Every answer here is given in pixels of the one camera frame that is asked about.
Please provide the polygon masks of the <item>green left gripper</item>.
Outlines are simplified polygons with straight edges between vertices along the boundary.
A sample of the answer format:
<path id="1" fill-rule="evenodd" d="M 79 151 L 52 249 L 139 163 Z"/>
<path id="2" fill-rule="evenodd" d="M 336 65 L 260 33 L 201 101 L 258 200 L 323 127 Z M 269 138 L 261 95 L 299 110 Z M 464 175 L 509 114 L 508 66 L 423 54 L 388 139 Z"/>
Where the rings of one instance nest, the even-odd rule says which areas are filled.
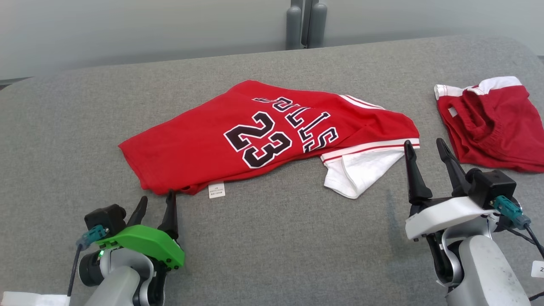
<path id="1" fill-rule="evenodd" d="M 175 242 L 179 238 L 175 190 L 169 190 L 167 194 L 167 207 L 157 229 L 141 225 L 147 204 L 148 197 L 142 196 L 126 223 L 127 228 L 115 236 L 98 240 L 97 246 L 106 249 L 123 247 L 163 262 L 169 269 L 181 268 L 185 262 L 185 252 Z"/>

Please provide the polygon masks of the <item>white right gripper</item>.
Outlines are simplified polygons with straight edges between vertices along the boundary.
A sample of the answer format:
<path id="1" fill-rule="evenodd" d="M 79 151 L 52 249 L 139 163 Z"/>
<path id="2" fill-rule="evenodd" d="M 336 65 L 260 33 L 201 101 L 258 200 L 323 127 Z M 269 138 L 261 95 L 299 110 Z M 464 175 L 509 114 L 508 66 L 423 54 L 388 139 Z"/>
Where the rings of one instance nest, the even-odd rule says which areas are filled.
<path id="1" fill-rule="evenodd" d="M 452 196 L 463 196 L 448 199 L 442 203 L 425 208 L 406 220 L 405 233 L 408 239 L 419 238 L 423 234 L 445 230 L 455 225 L 471 221 L 482 215 L 497 213 L 497 210 L 484 209 L 474 203 L 467 195 L 470 183 L 465 178 L 454 153 L 451 152 L 443 138 L 437 138 L 436 146 L 441 161 L 445 164 L 453 191 Z M 426 186 L 417 165 L 417 155 L 411 141 L 404 142 L 406 172 L 408 178 L 408 201 L 410 204 L 422 204 L 433 197 Z"/>

